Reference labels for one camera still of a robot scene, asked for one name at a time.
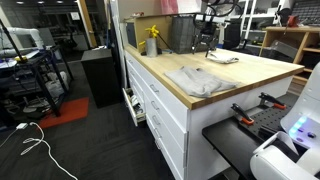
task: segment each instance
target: red mat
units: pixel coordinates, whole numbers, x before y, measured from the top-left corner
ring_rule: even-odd
[[[60,108],[60,117],[45,117],[40,121],[39,125],[41,128],[48,128],[85,118],[88,115],[88,104],[89,98],[64,102]]]

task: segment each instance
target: drawer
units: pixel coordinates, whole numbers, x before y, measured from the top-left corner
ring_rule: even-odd
[[[183,173],[183,174],[180,174],[180,173],[179,173],[177,167],[176,167],[175,164],[173,163],[172,158],[169,156],[169,153],[168,153],[168,151],[166,150],[166,148],[165,148],[162,140],[157,137],[157,134],[156,134],[155,131],[154,131],[155,127],[154,127],[153,124],[151,123],[148,115],[146,115],[146,117],[147,117],[148,127],[149,127],[149,129],[150,129],[153,137],[155,138],[154,142],[155,142],[157,148],[158,148],[158,149],[161,151],[161,153],[163,154],[164,158],[166,159],[166,162],[167,162],[167,164],[168,164],[168,166],[169,166],[172,174],[174,175],[175,179],[177,179],[177,180],[178,180],[178,179],[180,179],[180,180],[184,179],[184,174],[185,174],[185,173]]]
[[[179,148],[182,151],[186,151],[188,142],[187,131],[178,124],[175,117],[168,112],[165,106],[156,97],[154,97],[149,90],[145,90],[144,92],[145,96],[148,97],[145,98],[146,112],[152,113],[152,115],[149,114],[151,120],[156,124],[159,124],[160,122],[157,123],[157,119],[161,118],[162,122],[159,126],[166,126],[176,143],[179,145]]]
[[[139,86],[139,84],[136,82],[136,80],[133,77],[129,78],[129,83],[133,91],[133,94],[135,94],[138,98],[141,108],[145,110],[146,108],[145,108],[145,102],[144,102],[144,93],[142,91],[142,88]]]
[[[157,97],[165,105],[171,116],[177,119],[183,129],[187,129],[188,108],[144,67],[141,67],[139,74],[143,77],[146,87],[153,96]]]
[[[168,155],[173,161],[180,175],[184,174],[186,163],[186,151],[181,150],[173,135],[169,132],[167,126],[163,123],[161,117],[155,111],[150,111],[147,105],[147,121],[152,124],[155,138],[159,138],[163,143],[163,147],[167,150]]]
[[[145,82],[142,80],[139,73],[132,67],[132,65],[129,64],[127,67],[128,67],[129,78],[134,78],[140,87],[145,86]]]
[[[131,91],[132,91],[132,89],[130,89],[130,88],[129,89],[122,88],[122,93],[123,93],[123,96],[124,96],[124,100],[125,100],[126,105],[127,105],[128,109],[129,109],[129,112],[130,112],[130,114],[132,116],[132,120],[133,120],[134,124],[136,126],[138,126],[139,122],[146,120],[146,114],[145,113],[137,114],[136,111],[133,109],[130,96],[128,95]]]
[[[125,52],[127,65],[130,64],[137,72],[141,69],[141,64],[127,51]]]

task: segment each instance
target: gray floor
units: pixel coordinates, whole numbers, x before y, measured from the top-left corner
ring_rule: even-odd
[[[66,101],[89,97],[86,118],[44,130],[52,155],[78,179],[152,180],[174,179],[148,128],[136,128],[124,103],[97,109],[80,62],[70,63],[75,81]],[[0,142],[11,133],[0,133]],[[42,144],[28,154],[29,137],[40,132],[29,126],[17,131],[0,148],[0,179],[72,179],[57,168]]]

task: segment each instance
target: black chair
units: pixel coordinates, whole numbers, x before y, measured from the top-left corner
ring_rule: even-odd
[[[250,50],[245,49],[247,43],[250,41],[248,39],[243,39],[244,41],[242,48],[237,48],[241,42],[241,24],[239,20],[231,21],[231,24],[227,26],[224,31],[224,42],[222,49],[227,49],[230,51],[240,52],[244,54],[253,54]]]

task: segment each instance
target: power cord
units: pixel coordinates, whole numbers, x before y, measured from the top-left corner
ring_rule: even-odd
[[[23,155],[27,154],[32,148],[38,146],[40,143],[43,142],[43,143],[45,143],[45,144],[48,146],[48,154],[49,154],[50,158],[52,159],[52,161],[58,166],[58,168],[60,168],[60,169],[61,169],[62,171],[64,171],[65,173],[67,173],[67,174],[68,174],[70,177],[72,177],[73,179],[78,180],[77,177],[75,177],[74,175],[72,175],[71,173],[69,173],[66,169],[64,169],[63,167],[61,167],[60,164],[57,162],[57,160],[55,160],[54,157],[51,155],[51,147],[50,147],[50,145],[49,145],[49,143],[48,143],[47,141],[43,140],[43,139],[44,139],[44,133],[43,133],[43,130],[41,129],[41,127],[40,127],[37,123],[35,123],[35,122],[31,122],[31,123],[29,123],[29,125],[30,125],[30,126],[36,125],[36,126],[38,127],[38,129],[40,129],[40,131],[41,131],[41,139],[28,138],[28,139],[24,140],[24,141],[23,141],[24,144],[25,144],[25,143],[30,143],[30,142],[36,142],[36,143],[35,143],[34,145],[28,147],[28,148],[25,149],[24,151],[22,151],[20,155],[23,156]],[[0,148],[8,141],[8,139],[9,139],[17,130],[19,130],[19,129],[25,129],[27,126],[28,126],[27,123],[20,123],[20,124],[17,126],[16,130],[14,130],[14,131],[6,138],[6,140],[4,140],[4,142],[0,145]]]
[[[3,141],[3,143],[0,145],[0,148],[8,141],[8,139],[17,131],[18,129],[14,130],[9,136],[6,138],[6,140]]]
[[[36,147],[37,145],[39,145],[40,143],[43,142],[43,143],[45,143],[45,144],[48,146],[48,154],[49,154],[50,158],[53,160],[53,162],[55,162],[55,164],[58,166],[58,168],[60,168],[61,170],[63,170],[65,173],[67,173],[67,174],[68,174],[70,177],[72,177],[73,179],[78,180],[74,175],[70,174],[66,169],[64,169],[63,167],[61,167],[61,166],[59,165],[59,163],[53,158],[53,156],[51,155],[51,147],[50,147],[49,143],[48,143],[47,141],[43,140],[43,139],[44,139],[44,133],[43,133],[43,130],[41,129],[41,127],[40,127],[37,123],[35,123],[35,122],[31,122],[29,125],[36,125],[36,126],[40,129],[42,136],[41,136],[41,139],[28,138],[28,139],[24,140],[23,143],[29,143],[29,142],[33,142],[33,141],[35,141],[36,143],[35,143],[34,145],[28,147],[28,148],[25,149],[24,151],[22,151],[21,155],[25,155],[25,154],[28,153],[32,148]]]

